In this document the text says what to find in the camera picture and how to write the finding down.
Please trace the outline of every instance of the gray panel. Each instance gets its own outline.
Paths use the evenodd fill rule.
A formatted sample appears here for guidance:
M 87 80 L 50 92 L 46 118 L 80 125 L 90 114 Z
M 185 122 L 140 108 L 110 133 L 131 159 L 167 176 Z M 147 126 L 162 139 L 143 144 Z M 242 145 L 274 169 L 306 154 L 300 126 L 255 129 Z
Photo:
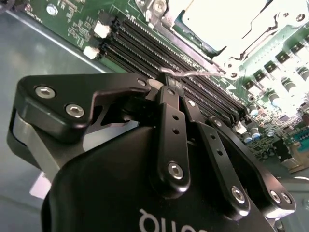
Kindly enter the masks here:
M 99 73 L 102 69 L 82 60 L 80 52 L 64 49 L 61 40 L 38 23 L 30 28 L 26 24 L 31 19 L 9 14 L 0 15 L 0 231 L 38 232 L 42 200 L 30 196 L 29 190 L 40 171 L 15 156 L 6 144 L 16 83 L 27 75 Z M 89 135 L 85 146 L 94 147 L 134 125 L 98 131 Z

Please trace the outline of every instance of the white connector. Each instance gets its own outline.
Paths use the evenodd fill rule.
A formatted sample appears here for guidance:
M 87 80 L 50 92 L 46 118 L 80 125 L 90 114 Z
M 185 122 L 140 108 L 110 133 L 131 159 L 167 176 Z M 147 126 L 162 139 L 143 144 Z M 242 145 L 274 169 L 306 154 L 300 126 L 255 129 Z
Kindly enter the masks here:
M 93 48 L 90 46 L 85 47 L 83 54 L 87 56 L 89 59 L 95 59 L 97 55 L 100 53 L 98 48 Z
M 97 22 L 95 28 L 94 28 L 95 34 L 97 34 L 101 38 L 106 38 L 107 35 L 111 32 L 111 27 L 101 24 L 100 22 Z
M 234 129 L 239 134 L 244 134 L 247 132 L 247 129 L 242 125 L 241 122 L 237 122 Z

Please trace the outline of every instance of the motherboard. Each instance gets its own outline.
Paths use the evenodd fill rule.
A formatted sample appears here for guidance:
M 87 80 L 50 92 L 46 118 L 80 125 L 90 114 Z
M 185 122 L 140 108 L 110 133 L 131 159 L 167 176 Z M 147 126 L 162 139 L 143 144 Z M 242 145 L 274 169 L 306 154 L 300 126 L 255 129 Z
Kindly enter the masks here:
M 203 116 L 258 159 L 309 167 L 306 0 L 26 0 L 24 11 L 115 72 L 182 73 Z

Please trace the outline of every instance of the black arm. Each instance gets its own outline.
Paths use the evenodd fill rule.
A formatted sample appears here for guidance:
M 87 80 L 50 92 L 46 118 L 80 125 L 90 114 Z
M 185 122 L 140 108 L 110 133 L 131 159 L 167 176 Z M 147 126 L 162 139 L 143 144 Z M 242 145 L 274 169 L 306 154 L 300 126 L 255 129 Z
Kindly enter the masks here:
M 160 89 L 132 73 L 18 83 L 7 141 L 53 181 L 43 208 L 52 231 L 272 231 L 264 217 L 295 211 L 222 121 L 205 123 L 180 82 L 159 80 Z M 83 150 L 85 134 L 130 120 L 139 126 Z

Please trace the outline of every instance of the cable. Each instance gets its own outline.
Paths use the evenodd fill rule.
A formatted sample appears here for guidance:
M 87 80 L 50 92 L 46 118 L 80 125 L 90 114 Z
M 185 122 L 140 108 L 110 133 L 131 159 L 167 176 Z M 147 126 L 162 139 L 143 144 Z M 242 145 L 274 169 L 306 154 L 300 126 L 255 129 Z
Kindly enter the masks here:
M 4 12 L 12 9 L 14 4 L 15 0 L 8 0 L 5 5 L 0 5 L 0 14 L 3 14 Z
M 174 72 L 172 69 L 168 68 L 159 68 L 162 73 L 168 73 L 174 77 L 185 77 L 185 76 L 224 76 L 221 73 L 213 72 L 198 72 L 198 71 L 187 71 L 187 72 Z

